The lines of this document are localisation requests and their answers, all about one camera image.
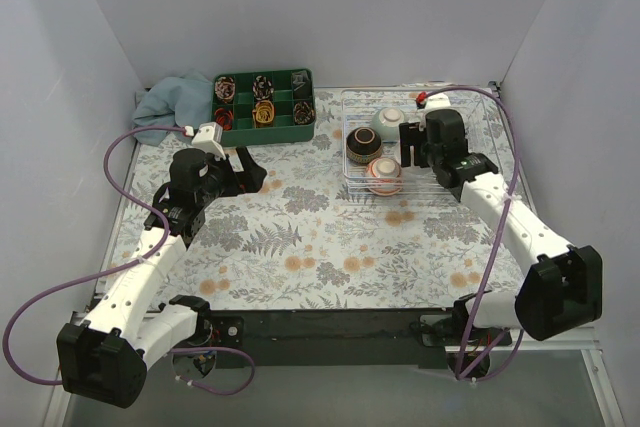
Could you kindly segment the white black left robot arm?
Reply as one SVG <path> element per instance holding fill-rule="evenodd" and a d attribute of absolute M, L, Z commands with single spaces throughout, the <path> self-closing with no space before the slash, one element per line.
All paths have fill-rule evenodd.
<path fill-rule="evenodd" d="M 133 265 L 114 281 L 79 325 L 66 324 L 56 346 L 63 388 L 121 408 L 138 398 L 148 370 L 173 349 L 211 359 L 216 329 L 208 301 L 177 296 L 152 319 L 146 317 L 156 292 L 186 254 L 216 199 L 256 193 L 266 171 L 248 149 L 229 157 L 198 148 L 174 154 L 169 180 L 153 197 Z"/>

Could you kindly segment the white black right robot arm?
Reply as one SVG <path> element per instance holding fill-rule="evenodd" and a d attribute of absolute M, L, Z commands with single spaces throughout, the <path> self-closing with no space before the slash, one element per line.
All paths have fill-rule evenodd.
<path fill-rule="evenodd" d="M 491 228 L 521 268 L 513 292 L 484 291 L 454 304 L 454 336 L 475 344 L 489 328 L 521 329 L 543 341 L 601 318 L 603 261 L 591 246 L 555 233 L 515 195 L 498 167 L 468 147 L 453 109 L 399 127 L 401 164 L 430 168 L 437 182 Z"/>

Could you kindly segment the pale green bowl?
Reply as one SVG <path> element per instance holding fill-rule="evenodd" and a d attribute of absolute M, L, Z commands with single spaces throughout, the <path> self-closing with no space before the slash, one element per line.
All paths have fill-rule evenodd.
<path fill-rule="evenodd" d="M 370 121 L 370 127 L 383 142 L 397 142 L 400 139 L 399 126 L 406 121 L 405 114 L 396 107 L 379 109 Z"/>

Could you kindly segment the black gold bowl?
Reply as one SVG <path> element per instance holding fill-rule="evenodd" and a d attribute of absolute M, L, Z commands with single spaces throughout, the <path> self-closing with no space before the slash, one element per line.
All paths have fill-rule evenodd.
<path fill-rule="evenodd" d="M 382 139 L 370 127 L 359 127 L 352 130 L 345 141 L 346 156 L 349 160 L 366 165 L 382 154 Z"/>

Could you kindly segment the orange black rolled band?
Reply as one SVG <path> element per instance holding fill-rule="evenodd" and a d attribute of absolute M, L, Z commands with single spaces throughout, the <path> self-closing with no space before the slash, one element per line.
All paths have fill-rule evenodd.
<path fill-rule="evenodd" d="M 224 131 L 230 131 L 234 125 L 234 112 L 232 107 L 218 107 L 213 113 L 213 120 Z"/>

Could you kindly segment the yellow rolled band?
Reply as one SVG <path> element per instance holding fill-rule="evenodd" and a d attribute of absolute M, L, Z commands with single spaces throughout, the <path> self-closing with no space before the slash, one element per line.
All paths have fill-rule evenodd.
<path fill-rule="evenodd" d="M 252 110 L 255 128 L 271 127 L 275 120 L 275 106 L 270 100 L 258 101 Z"/>

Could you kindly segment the green compartment organizer tray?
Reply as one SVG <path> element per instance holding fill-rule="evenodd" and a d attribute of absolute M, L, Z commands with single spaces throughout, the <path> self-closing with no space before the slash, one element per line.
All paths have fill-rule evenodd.
<path fill-rule="evenodd" d="M 307 68 L 224 73 L 212 82 L 211 119 L 225 147 L 311 140 L 316 108 Z"/>

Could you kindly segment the light blue denim cloth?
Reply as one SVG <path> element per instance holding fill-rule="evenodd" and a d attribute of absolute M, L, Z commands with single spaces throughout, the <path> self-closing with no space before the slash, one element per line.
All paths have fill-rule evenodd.
<path fill-rule="evenodd" d="M 132 129 L 141 127 L 185 127 L 194 129 L 211 121 L 213 83 L 189 71 L 170 76 L 149 90 L 135 93 Z"/>

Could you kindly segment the brown floral rolled band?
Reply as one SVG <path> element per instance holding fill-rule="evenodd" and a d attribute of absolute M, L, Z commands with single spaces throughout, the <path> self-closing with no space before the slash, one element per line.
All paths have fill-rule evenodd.
<path fill-rule="evenodd" d="M 296 102 L 293 108 L 295 125 L 309 125 L 315 121 L 315 109 L 307 101 Z"/>

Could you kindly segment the pink black rolled band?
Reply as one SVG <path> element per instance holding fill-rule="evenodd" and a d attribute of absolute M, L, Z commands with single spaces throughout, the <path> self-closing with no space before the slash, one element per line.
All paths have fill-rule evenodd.
<path fill-rule="evenodd" d="M 232 103 L 236 93 L 236 82 L 232 76 L 219 76 L 214 82 L 214 94 L 219 103 Z"/>

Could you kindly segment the black white rolled band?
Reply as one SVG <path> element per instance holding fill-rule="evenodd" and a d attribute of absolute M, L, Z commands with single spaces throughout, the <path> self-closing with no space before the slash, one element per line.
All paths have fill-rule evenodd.
<path fill-rule="evenodd" d="M 271 100 L 274 87 L 269 77 L 257 75 L 252 84 L 253 97 L 256 101 Z"/>

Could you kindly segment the grey folded item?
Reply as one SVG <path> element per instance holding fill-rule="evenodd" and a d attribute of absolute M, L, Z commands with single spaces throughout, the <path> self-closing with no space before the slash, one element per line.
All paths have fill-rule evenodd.
<path fill-rule="evenodd" d="M 312 94 L 312 82 L 306 70 L 291 73 L 292 94 L 294 99 L 310 98 Z"/>

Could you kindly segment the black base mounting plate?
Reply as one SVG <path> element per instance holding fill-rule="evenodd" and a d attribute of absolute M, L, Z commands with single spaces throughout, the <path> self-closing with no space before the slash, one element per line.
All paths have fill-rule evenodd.
<path fill-rule="evenodd" d="M 466 321 L 456 308 L 211 310 L 177 346 L 238 349 L 258 367 L 446 369 Z"/>

